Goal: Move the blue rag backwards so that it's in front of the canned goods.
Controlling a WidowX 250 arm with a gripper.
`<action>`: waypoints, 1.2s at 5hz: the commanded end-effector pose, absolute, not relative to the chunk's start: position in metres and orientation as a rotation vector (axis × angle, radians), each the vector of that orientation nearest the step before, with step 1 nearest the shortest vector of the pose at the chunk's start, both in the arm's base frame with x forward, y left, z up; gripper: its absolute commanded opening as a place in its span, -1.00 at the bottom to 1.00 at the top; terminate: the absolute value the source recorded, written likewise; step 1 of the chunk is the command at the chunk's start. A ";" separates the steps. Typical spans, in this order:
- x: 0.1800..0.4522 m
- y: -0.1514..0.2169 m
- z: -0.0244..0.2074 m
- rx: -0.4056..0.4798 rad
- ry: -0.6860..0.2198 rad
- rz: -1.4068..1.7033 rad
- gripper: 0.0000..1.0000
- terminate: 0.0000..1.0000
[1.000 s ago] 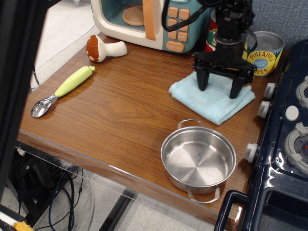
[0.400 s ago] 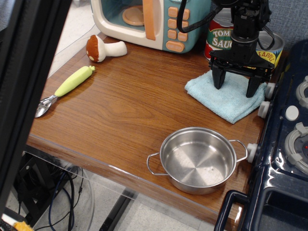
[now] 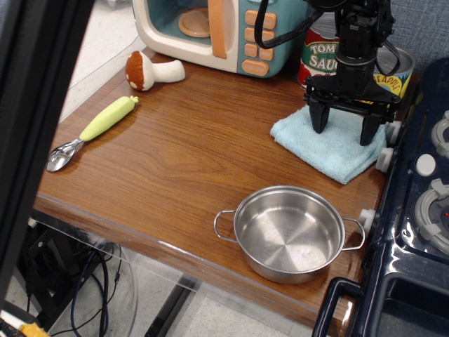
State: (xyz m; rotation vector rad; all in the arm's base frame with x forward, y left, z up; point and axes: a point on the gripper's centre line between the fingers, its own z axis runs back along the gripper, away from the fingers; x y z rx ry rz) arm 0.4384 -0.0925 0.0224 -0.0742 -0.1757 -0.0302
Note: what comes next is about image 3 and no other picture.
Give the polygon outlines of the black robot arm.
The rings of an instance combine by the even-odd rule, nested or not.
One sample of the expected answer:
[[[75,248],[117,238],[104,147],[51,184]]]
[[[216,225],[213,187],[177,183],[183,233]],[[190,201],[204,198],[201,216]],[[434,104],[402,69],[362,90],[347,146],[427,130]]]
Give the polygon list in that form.
[[[388,42],[393,32],[394,17],[389,1],[310,1],[314,12],[293,31],[270,40],[262,38],[262,28],[268,7],[262,1],[255,21],[255,42],[268,49],[279,46],[309,29],[324,13],[334,13],[339,44],[333,76],[313,76],[305,79],[304,100],[309,106],[313,129],[321,133],[332,108],[363,117],[360,144],[369,145],[380,125],[394,120],[401,101],[398,95],[379,86],[374,71],[380,70],[379,48],[385,46],[399,57]]]

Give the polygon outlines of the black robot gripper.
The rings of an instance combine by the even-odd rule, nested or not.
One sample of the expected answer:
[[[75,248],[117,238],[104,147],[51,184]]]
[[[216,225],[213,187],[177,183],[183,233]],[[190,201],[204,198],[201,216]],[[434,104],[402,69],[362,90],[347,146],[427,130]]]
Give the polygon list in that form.
[[[401,98],[380,87],[373,74],[376,59],[338,60],[333,76],[305,79],[304,100],[309,106],[313,129],[322,133],[331,108],[364,116],[360,145],[371,144],[381,121],[393,121]]]

